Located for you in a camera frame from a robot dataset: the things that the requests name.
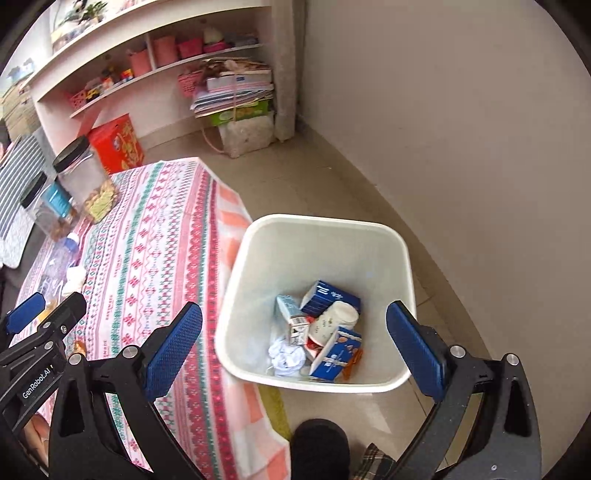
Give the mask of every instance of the plastic bottle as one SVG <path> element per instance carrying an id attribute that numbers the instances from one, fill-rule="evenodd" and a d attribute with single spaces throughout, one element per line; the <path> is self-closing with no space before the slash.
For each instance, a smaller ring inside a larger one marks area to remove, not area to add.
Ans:
<path id="1" fill-rule="evenodd" d="M 51 256 L 41 276 L 38 291 L 45 297 L 47 308 L 53 310 L 60 301 L 60 293 L 66 282 L 66 271 L 78 263 L 80 237 L 70 233 L 53 246 Z"/>

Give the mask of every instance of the metal screw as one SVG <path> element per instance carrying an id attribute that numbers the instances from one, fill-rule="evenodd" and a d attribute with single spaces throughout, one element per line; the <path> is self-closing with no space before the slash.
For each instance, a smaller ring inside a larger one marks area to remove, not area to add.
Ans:
<path id="1" fill-rule="evenodd" d="M 464 350 L 463 347 L 459 346 L 459 345 L 454 345 L 452 346 L 449 351 L 451 352 L 451 354 L 456 357 L 456 358 L 463 358 L 466 356 L 466 351 Z"/>
<path id="2" fill-rule="evenodd" d="M 129 345 L 123 349 L 123 356 L 125 358 L 133 358 L 137 354 L 138 354 L 138 348 L 135 345 Z"/>
<path id="3" fill-rule="evenodd" d="M 70 357 L 70 365 L 78 365 L 80 362 L 82 362 L 82 355 L 79 353 L 74 353 L 74 355 L 72 355 Z"/>
<path id="4" fill-rule="evenodd" d="M 514 353 L 507 355 L 507 361 L 513 366 L 519 365 L 519 357 Z"/>

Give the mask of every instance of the white container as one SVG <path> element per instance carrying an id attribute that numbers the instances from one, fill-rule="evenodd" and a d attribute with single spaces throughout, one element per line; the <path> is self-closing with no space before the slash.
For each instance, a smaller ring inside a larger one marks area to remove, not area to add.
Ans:
<path id="1" fill-rule="evenodd" d="M 324 280 L 361 298 L 355 330 L 363 357 L 348 382 L 279 378 L 268 373 L 275 298 L 302 298 Z M 246 231 L 217 324 L 215 348 L 234 376 L 276 387 L 375 393 L 402 385 L 410 372 L 386 329 L 386 308 L 402 300 L 416 316 L 413 277 L 402 237 L 378 223 L 268 215 Z"/>

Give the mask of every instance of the pink basket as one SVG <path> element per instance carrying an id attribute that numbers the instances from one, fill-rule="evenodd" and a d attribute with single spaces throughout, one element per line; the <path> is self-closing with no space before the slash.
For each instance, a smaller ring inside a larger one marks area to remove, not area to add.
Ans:
<path id="1" fill-rule="evenodd" d="M 222 40 L 217 43 L 210 43 L 209 45 L 205 45 L 203 47 L 203 51 L 205 53 L 213 53 L 215 51 L 226 50 L 227 48 L 230 48 L 230 45 Z"/>
<path id="2" fill-rule="evenodd" d="M 178 61 L 177 46 L 172 35 L 154 40 L 153 45 L 158 68 Z"/>
<path id="3" fill-rule="evenodd" d="M 198 70 L 192 73 L 186 73 L 178 76 L 178 84 L 181 87 L 183 95 L 187 98 L 193 98 L 193 92 L 197 82 L 201 79 L 203 70 Z"/>
<path id="4" fill-rule="evenodd" d="M 203 39 L 192 38 L 191 40 L 179 43 L 177 47 L 182 59 L 195 57 L 203 53 Z"/>
<path id="5" fill-rule="evenodd" d="M 130 55 L 129 62 L 131 63 L 131 70 L 134 73 L 134 77 L 141 77 L 152 71 L 147 49 Z"/>
<path id="6" fill-rule="evenodd" d="M 74 107 L 74 110 L 78 110 L 86 105 L 86 90 L 81 90 L 75 95 L 70 97 L 70 104 Z"/>

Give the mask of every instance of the blue gripper pad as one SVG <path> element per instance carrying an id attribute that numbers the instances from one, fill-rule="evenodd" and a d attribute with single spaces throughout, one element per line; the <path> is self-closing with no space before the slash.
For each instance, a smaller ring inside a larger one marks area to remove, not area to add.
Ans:
<path id="1" fill-rule="evenodd" d="M 150 401 L 168 393 L 191 347 L 201 333 L 203 315 L 196 303 L 187 303 L 165 327 L 168 336 L 146 366 L 144 394 Z"/>
<path id="2" fill-rule="evenodd" d="M 441 401 L 445 394 L 445 359 L 429 348 L 419 331 L 421 326 L 401 301 L 388 306 L 386 326 L 421 392 L 435 402 Z"/>
<path id="3" fill-rule="evenodd" d="M 8 333 L 21 333 L 37 315 L 45 310 L 45 299 L 39 292 L 34 293 L 14 310 L 6 314 L 6 330 Z"/>

